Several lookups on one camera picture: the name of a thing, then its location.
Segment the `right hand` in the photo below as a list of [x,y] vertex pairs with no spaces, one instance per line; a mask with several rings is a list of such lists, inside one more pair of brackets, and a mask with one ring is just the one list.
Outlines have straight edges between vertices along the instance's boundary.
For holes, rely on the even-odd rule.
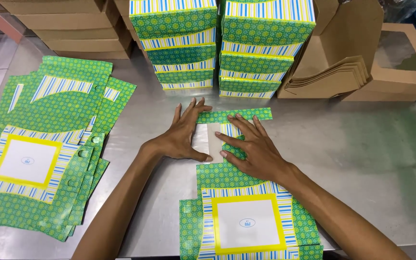
[[242,149],[246,153],[246,160],[241,160],[229,151],[221,151],[220,154],[234,164],[240,171],[261,179],[282,183],[285,174],[297,170],[292,163],[285,161],[281,156],[266,130],[259,122],[257,116],[250,123],[240,114],[235,117],[228,115],[227,119],[245,135],[245,141],[216,132],[216,136],[226,143]]

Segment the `folded kraft boxes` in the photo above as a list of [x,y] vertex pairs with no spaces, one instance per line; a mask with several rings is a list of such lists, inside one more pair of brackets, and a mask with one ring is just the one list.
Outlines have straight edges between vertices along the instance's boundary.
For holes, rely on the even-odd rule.
[[310,0],[222,1],[220,96],[271,98],[315,27]]
[[215,0],[131,0],[130,20],[163,89],[213,86]]
[[113,0],[1,0],[59,56],[129,59],[132,37]]
[[44,56],[0,101],[0,226],[65,241],[104,174],[104,140],[136,89],[112,63]]

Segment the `left hand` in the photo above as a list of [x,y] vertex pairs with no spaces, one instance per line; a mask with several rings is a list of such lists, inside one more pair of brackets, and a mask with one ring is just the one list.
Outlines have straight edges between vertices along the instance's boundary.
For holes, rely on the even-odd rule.
[[199,113],[210,111],[213,107],[205,105],[205,98],[196,104],[193,97],[187,109],[181,115],[181,104],[177,105],[170,129],[149,142],[162,156],[172,158],[192,158],[199,162],[211,162],[213,158],[192,148],[192,134]]

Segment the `stainless steel table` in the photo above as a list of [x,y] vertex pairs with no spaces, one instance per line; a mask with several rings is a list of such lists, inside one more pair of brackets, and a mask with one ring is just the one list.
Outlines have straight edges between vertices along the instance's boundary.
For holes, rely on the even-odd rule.
[[[28,74],[41,57],[30,41],[23,40],[8,74]],[[163,133],[176,105],[188,105],[192,96],[205,97],[214,110],[271,107],[274,119],[263,125],[286,160],[397,245],[416,244],[416,102],[219,97],[216,88],[162,91],[139,50],[131,61],[112,62],[114,77],[138,87],[107,140],[103,158],[110,165],[89,201],[84,224],[64,243],[43,233],[0,227],[0,259],[70,258],[140,145]],[[164,159],[155,169],[120,257],[179,254],[178,202],[196,198],[196,164]],[[324,231],[321,239],[325,249],[337,247]]]

